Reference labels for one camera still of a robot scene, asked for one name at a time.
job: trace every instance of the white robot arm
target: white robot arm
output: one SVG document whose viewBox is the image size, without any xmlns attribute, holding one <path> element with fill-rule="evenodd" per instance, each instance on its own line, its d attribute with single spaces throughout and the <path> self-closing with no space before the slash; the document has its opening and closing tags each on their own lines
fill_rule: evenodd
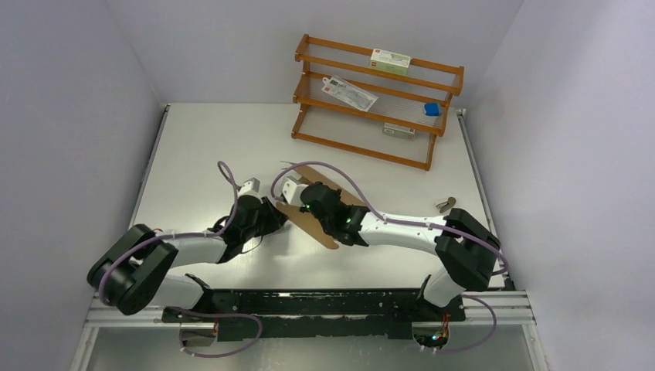
<svg viewBox="0 0 655 371">
<path fill-rule="evenodd" d="M 365 206 L 345 205 L 340 190 L 316 182 L 310 185 L 292 176 L 283 180 L 282 194 L 292 206 L 311 213 L 323 226 L 323 231 L 347 245 L 393 245 L 436 255 L 434 271 L 423 284 L 423 298 L 437 307 L 446 307 L 465 290 L 484 291 L 494 269 L 495 256 L 469 240 L 433 228 L 452 226 L 500 249 L 500 242 L 469 213 L 453 209 L 444 216 L 402 216 L 382 213 L 379 218 Z M 388 223 L 403 220 L 417 225 Z"/>
</svg>

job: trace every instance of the white wall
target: white wall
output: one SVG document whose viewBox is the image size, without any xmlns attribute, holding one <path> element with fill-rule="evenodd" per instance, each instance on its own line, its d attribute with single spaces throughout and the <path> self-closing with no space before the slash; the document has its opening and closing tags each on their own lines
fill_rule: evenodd
<svg viewBox="0 0 655 371">
<path fill-rule="evenodd" d="M 655 7 L 526 0 L 471 101 L 491 211 L 551 368 L 655 363 Z"/>
<path fill-rule="evenodd" d="M 290 103 L 304 33 L 465 66 L 468 104 L 523 0 L 107 0 L 164 102 Z"/>
<path fill-rule="evenodd" d="M 69 368 L 160 117 L 103 1 L 2 3 L 0 368 Z"/>
</svg>

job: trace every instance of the black metal base plate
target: black metal base plate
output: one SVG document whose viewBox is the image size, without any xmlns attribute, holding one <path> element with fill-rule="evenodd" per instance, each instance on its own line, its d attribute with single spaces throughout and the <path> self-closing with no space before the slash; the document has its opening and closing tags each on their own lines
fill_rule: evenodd
<svg viewBox="0 0 655 371">
<path fill-rule="evenodd" d="M 443 310 L 417 300 L 419 289 L 357 290 L 214 290 L 218 313 L 249 313 L 263 323 L 263 338 L 387 335 L 412 339 L 412 322 L 440 322 Z M 445 308 L 450 321 L 466 319 L 462 298 Z M 165 323 L 214 322 L 166 308 Z M 257 324 L 247 318 L 222 318 L 218 341 L 248 339 Z"/>
</svg>

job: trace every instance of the small package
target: small package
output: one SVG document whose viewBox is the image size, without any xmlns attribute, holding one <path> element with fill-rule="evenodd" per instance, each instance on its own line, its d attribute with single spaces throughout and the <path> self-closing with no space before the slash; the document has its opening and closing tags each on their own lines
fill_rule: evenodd
<svg viewBox="0 0 655 371">
<path fill-rule="evenodd" d="M 410 56 L 392 53 L 381 49 L 373 49 L 373 54 L 371 54 L 371 61 L 369 62 L 368 66 L 373 70 L 405 76 L 411 62 L 412 57 Z"/>
<path fill-rule="evenodd" d="M 416 131 L 412 128 L 390 124 L 389 122 L 385 122 L 385 126 L 382 128 L 382 132 L 392 137 L 409 139 L 410 141 L 413 141 L 414 135 L 416 135 Z"/>
<path fill-rule="evenodd" d="M 336 75 L 329 79 L 324 77 L 323 84 L 324 86 L 321 91 L 330 94 L 332 97 L 335 97 L 346 104 L 350 104 L 352 107 L 355 107 L 360 111 L 368 112 L 368 109 L 371 108 L 378 99 L 376 95 L 373 95 L 364 89 L 360 89 Z"/>
</svg>

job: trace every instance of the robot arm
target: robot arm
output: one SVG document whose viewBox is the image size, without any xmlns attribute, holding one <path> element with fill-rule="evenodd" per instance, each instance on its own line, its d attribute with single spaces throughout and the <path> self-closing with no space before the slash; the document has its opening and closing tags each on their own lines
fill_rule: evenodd
<svg viewBox="0 0 655 371">
<path fill-rule="evenodd" d="M 407 220 L 425 226 L 387 223 L 366 206 L 345 205 L 341 190 L 330 189 L 321 182 L 306 185 L 287 176 L 283 196 L 300 211 L 311 213 L 323 231 L 346 245 L 394 245 L 436 255 L 434 272 L 423 282 L 423 299 L 439 308 L 446 307 L 462 292 L 484 291 L 494 269 L 496 257 L 487 249 L 431 225 L 449 226 L 486 240 L 500 249 L 500 242 L 486 228 L 462 209 L 452 209 L 448 216 L 414 217 L 382 213 L 387 219 Z"/>
<path fill-rule="evenodd" d="M 167 274 L 172 267 L 188 264 L 219 264 L 241 254 L 243 244 L 254 237 L 279 230 L 287 216 L 278 211 L 267 197 L 259 195 L 259 181 L 250 179 L 238 191 L 235 217 L 221 237 L 211 237 L 221 229 L 222 221 L 208 228 L 200 237 L 157 240 L 138 251 L 114 270 L 105 296 L 123 314 L 132 315 L 145 306 L 166 305 L 195 311 L 211 311 L 211 289 L 190 274 Z M 98 289 L 109 266 L 137 244 L 157 236 L 143 224 L 131 227 L 91 268 L 87 282 Z"/>
</svg>

